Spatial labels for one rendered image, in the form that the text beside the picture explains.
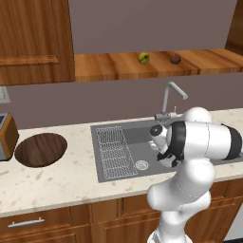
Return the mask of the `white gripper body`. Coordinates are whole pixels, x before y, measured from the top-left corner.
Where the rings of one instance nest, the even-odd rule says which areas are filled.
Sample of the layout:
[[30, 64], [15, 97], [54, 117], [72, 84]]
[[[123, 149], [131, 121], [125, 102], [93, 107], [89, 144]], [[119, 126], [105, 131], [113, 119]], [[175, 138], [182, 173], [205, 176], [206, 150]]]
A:
[[162, 153], [162, 154], [165, 154], [165, 155], [168, 156], [168, 152], [167, 152], [167, 150], [168, 150], [168, 146], [167, 146], [167, 144], [166, 144], [165, 142], [162, 144], [162, 146], [159, 146], [159, 145], [157, 145], [156, 143], [154, 143], [152, 140], [150, 140], [150, 141], [148, 142], [148, 144], [149, 144], [150, 148], [151, 148], [153, 151], [155, 151], [155, 152], [157, 152], [157, 153]]

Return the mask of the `grey sink basin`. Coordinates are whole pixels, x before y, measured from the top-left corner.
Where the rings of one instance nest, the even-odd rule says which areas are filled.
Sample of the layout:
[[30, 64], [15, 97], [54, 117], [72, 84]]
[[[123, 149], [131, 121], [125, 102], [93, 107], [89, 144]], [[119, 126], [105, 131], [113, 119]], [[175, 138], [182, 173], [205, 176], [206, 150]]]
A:
[[[103, 174], [96, 129], [113, 126], [122, 128], [134, 163], [138, 160], [145, 160], [149, 164], [147, 170], [142, 171], [136, 168], [138, 173], [128, 178], [174, 172], [178, 170], [185, 159], [209, 159], [214, 165], [243, 159], [243, 135], [226, 124], [204, 121], [175, 121], [164, 127], [157, 121], [131, 121], [93, 125], [91, 134], [99, 182], [127, 179], [106, 179]], [[169, 168], [168, 157], [157, 160], [158, 153], [150, 148], [148, 144], [150, 140], [159, 146], [162, 146], [165, 142], [168, 146], [168, 157], [176, 157], [178, 165]]]

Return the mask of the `round sink drain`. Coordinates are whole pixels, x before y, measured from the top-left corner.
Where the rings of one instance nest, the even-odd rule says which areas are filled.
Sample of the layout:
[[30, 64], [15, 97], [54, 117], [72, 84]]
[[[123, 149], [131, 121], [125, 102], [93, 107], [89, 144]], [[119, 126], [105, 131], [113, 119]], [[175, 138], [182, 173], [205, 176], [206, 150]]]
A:
[[145, 160], [138, 160], [136, 163], [136, 168], [139, 170], [147, 170], [149, 167], [149, 164]]

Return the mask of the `silver sink tap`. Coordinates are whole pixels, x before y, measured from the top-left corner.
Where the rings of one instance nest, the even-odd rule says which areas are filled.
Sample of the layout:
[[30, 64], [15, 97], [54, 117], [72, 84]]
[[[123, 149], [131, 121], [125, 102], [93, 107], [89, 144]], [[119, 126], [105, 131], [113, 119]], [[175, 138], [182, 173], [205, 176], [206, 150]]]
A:
[[176, 109], [174, 109], [173, 112], [167, 111], [170, 88], [173, 88], [182, 97], [183, 100], [186, 100], [188, 98], [188, 95], [177, 84], [175, 84], [174, 82], [169, 82], [165, 86], [162, 110], [160, 113], [154, 115], [155, 120], [158, 122], [167, 122], [168, 120], [174, 119], [178, 116]]

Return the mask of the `wooden base cabinet door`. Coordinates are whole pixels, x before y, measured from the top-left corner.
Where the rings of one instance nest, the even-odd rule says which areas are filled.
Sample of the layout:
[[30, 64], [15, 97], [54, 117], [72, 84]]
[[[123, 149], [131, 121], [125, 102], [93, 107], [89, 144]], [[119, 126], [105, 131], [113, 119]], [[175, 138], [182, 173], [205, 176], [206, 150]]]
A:
[[146, 243], [159, 224], [146, 195], [91, 203], [89, 211], [93, 243]]
[[193, 243], [223, 243], [243, 203], [243, 178], [215, 182], [210, 207], [186, 224]]

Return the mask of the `wooden open cabinet shelf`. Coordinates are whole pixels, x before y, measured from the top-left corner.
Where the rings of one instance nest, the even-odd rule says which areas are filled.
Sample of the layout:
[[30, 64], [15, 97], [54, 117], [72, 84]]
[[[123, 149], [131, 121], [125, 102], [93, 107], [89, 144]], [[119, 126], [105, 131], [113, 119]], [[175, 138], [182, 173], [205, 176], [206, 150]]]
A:
[[173, 65], [174, 51], [149, 51], [143, 65], [139, 53], [80, 54], [74, 57], [77, 82], [138, 80], [243, 72], [243, 56], [227, 49], [178, 50], [181, 62]]

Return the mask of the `open wooden cabinet door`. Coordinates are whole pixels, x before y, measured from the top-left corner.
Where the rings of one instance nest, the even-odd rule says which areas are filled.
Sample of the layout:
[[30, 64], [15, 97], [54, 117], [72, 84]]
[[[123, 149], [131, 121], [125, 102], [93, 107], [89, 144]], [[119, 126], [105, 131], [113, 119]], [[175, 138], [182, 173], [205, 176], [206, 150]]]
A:
[[225, 48], [243, 56], [243, 0], [237, 0]]

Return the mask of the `round dark wooden board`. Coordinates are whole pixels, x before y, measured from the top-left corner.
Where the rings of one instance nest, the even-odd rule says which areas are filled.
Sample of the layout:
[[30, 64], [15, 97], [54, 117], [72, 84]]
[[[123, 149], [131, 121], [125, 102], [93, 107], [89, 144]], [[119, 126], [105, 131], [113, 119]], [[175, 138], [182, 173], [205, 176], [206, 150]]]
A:
[[59, 160], [67, 149], [66, 139], [55, 133], [42, 133], [23, 140], [14, 156], [30, 168], [47, 167]]

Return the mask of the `wooden drawer front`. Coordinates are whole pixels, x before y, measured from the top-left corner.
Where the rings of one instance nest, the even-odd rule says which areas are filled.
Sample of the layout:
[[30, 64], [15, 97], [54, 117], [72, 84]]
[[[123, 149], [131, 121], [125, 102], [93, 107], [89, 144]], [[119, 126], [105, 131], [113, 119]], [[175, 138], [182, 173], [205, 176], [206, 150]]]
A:
[[[18, 228], [8, 228], [8, 225], [14, 222], [43, 218], [45, 222]], [[89, 223], [88, 205], [78, 205], [65, 207], [31, 214], [13, 215], [9, 217], [0, 217], [0, 235], [15, 234], [28, 230], [43, 230], [54, 226], [73, 227], [83, 226]]]

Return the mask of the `wooden and silver toaster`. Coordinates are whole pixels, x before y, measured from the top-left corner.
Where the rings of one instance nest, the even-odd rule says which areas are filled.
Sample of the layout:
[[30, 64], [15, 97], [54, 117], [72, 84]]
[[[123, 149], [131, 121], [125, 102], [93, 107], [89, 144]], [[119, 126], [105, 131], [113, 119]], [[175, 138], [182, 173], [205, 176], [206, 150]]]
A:
[[0, 161], [12, 158], [19, 139], [18, 129], [10, 113], [0, 113]]

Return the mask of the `white wall outlet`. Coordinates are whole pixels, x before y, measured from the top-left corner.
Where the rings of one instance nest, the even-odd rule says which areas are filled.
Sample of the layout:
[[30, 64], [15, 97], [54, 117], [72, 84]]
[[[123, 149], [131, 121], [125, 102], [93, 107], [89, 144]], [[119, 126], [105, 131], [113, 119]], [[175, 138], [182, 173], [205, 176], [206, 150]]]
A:
[[9, 103], [9, 93], [5, 86], [0, 86], [0, 103]]

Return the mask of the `wooden wall cabinet door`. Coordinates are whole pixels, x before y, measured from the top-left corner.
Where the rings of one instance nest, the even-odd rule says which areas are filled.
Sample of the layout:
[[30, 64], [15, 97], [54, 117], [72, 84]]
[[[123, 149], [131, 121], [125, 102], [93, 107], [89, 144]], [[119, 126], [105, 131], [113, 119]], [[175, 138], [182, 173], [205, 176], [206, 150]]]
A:
[[0, 0], [0, 85], [74, 80], [68, 0]]

